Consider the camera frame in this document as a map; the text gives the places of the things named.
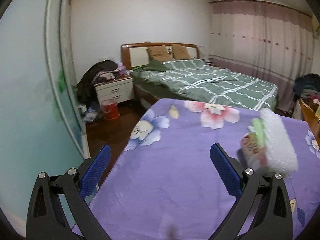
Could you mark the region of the white bubble wrap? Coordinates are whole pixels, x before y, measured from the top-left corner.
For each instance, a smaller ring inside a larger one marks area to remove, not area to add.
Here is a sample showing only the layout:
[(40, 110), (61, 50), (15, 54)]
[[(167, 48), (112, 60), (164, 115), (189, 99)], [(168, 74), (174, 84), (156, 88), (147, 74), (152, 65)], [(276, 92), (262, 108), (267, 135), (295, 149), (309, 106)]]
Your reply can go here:
[(298, 171), (293, 144), (279, 115), (268, 108), (260, 110), (264, 124), (267, 169), (284, 178)]

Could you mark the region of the pink carton box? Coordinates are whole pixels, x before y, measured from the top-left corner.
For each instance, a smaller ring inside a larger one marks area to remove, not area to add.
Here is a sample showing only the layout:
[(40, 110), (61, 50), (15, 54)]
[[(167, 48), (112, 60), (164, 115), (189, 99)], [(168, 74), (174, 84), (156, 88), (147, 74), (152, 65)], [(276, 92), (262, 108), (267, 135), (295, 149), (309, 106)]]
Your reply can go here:
[(257, 135), (249, 132), (241, 140), (241, 149), (246, 164), (254, 171), (267, 170), (266, 147), (260, 147)]

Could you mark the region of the green wet wipes pack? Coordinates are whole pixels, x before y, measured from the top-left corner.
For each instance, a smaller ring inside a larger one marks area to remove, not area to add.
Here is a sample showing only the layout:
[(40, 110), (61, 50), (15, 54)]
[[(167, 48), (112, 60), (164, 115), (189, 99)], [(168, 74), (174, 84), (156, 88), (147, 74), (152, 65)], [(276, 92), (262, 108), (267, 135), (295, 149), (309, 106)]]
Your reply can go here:
[(265, 147), (264, 124), (259, 118), (253, 118), (251, 126), (248, 127), (250, 132), (255, 133), (259, 148)]

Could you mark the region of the sliding wardrobe door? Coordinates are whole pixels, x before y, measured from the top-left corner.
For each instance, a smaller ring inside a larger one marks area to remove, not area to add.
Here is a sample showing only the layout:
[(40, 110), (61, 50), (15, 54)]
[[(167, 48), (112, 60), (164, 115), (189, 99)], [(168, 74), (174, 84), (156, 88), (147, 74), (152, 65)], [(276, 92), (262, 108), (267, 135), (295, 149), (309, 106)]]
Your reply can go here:
[(88, 153), (75, 106), (68, 0), (13, 0), (1, 18), (1, 209), (25, 219), (36, 176)]

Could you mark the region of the purple floral table cloth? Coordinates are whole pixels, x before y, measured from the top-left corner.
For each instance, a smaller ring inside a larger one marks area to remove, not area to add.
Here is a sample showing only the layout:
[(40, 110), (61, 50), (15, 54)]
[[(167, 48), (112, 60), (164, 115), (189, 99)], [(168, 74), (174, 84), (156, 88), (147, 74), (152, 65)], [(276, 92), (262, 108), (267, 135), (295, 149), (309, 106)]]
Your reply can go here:
[(240, 141), (259, 112), (161, 99), (136, 123), (89, 207), (112, 239), (207, 239), (231, 209), (210, 160), (219, 143), (240, 159)]

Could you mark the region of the wooden desk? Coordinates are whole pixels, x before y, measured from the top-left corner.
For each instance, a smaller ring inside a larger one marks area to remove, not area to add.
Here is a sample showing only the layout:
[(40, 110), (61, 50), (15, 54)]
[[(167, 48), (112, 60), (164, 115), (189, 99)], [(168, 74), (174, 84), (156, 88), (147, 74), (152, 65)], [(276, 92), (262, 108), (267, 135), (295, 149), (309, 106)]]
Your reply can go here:
[(301, 99), (297, 100), (292, 117), (307, 122), (310, 131), (319, 144), (319, 118), (317, 118), (315, 112)]

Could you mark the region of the red bucket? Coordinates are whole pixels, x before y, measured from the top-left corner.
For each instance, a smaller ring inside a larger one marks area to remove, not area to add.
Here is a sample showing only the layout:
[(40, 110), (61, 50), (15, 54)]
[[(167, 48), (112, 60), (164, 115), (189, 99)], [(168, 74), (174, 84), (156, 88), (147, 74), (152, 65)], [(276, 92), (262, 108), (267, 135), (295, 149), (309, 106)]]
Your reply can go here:
[(114, 99), (104, 100), (100, 106), (105, 120), (112, 121), (119, 118), (117, 102)]

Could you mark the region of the pile of clothes on desk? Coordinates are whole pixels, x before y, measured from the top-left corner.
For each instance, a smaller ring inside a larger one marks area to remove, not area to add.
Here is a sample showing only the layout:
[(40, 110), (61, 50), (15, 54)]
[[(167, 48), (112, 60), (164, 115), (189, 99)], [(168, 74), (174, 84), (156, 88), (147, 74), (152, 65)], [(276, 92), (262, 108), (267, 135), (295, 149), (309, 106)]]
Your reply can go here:
[(296, 102), (298, 99), (319, 100), (319, 86), (318, 74), (311, 73), (296, 78), (293, 85), (293, 101)]

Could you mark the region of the green plaid bed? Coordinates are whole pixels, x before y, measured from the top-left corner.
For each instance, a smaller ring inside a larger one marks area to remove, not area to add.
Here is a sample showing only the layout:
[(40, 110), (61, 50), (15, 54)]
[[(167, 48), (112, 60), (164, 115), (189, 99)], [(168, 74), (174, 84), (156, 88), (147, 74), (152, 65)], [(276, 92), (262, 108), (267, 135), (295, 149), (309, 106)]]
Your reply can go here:
[(202, 101), (233, 107), (275, 110), (277, 85), (200, 59), (151, 61), (132, 72), (134, 84), (154, 98)]

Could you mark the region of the white nightstand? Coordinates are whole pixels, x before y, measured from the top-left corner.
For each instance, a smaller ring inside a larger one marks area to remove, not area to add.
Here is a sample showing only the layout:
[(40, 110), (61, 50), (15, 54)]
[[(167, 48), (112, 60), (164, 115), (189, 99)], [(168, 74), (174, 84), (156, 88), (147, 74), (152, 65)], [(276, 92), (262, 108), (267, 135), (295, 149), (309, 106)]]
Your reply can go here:
[(135, 98), (133, 78), (125, 76), (116, 80), (95, 85), (97, 98), (101, 104), (105, 100), (114, 100), (117, 103)]

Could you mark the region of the clothes pile on nightstand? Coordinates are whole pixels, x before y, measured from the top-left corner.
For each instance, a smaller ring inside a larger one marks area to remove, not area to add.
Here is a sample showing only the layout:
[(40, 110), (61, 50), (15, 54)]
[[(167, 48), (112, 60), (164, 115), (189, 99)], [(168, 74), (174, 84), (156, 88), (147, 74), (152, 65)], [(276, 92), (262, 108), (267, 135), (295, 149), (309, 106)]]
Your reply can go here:
[(80, 104), (89, 107), (97, 102), (95, 85), (113, 81), (121, 76), (128, 75), (127, 67), (112, 60), (96, 63), (83, 75), (76, 87), (76, 97)]

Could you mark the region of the pink white curtain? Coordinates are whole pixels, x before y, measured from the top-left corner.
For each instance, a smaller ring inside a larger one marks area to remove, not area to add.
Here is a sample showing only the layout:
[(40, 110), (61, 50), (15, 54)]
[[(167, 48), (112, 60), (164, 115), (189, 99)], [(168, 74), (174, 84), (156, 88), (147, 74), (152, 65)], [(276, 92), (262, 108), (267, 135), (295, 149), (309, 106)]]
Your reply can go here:
[(293, 106), (295, 79), (311, 72), (313, 49), (312, 18), (303, 12), (258, 1), (212, 3), (210, 61), (277, 85), (281, 111)]

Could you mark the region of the brown right pillow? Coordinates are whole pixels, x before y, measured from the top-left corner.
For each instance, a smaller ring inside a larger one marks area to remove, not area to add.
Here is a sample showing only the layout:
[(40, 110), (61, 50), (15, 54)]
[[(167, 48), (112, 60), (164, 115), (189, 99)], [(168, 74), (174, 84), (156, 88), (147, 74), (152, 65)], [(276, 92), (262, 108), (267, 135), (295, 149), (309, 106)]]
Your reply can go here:
[(185, 46), (173, 43), (171, 45), (173, 58), (176, 60), (191, 60), (187, 48)]

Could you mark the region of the brown pillow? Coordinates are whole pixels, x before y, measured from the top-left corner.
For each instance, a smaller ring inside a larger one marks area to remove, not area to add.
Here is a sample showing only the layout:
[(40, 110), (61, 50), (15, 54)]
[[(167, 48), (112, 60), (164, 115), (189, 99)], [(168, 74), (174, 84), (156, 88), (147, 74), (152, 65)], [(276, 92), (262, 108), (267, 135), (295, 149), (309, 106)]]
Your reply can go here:
[(191, 60), (187, 48), (185, 46), (173, 43), (171, 45), (173, 58), (176, 60)]
[(147, 47), (146, 51), (150, 60), (157, 60), (159, 62), (167, 62), (172, 60), (172, 56), (167, 50), (166, 45)]

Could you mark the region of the wooden bed headboard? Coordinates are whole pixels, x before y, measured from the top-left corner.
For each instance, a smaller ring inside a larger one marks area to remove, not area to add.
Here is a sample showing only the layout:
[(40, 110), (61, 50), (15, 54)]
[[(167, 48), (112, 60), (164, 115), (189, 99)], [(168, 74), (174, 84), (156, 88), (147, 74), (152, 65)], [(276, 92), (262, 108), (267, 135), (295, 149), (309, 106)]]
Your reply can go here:
[(121, 61), (127, 69), (136, 68), (149, 62), (147, 48), (154, 46), (166, 46), (167, 51), (172, 55), (171, 42), (143, 42), (121, 45)]

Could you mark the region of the brown left pillow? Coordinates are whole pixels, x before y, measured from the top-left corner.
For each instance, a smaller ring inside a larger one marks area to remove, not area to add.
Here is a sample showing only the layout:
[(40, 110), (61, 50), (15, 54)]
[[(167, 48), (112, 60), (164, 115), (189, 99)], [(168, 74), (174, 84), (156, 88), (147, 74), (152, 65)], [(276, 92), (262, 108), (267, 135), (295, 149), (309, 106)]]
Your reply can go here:
[(172, 60), (172, 56), (167, 50), (166, 45), (147, 47), (146, 51), (150, 60), (157, 60), (159, 62), (167, 62)]

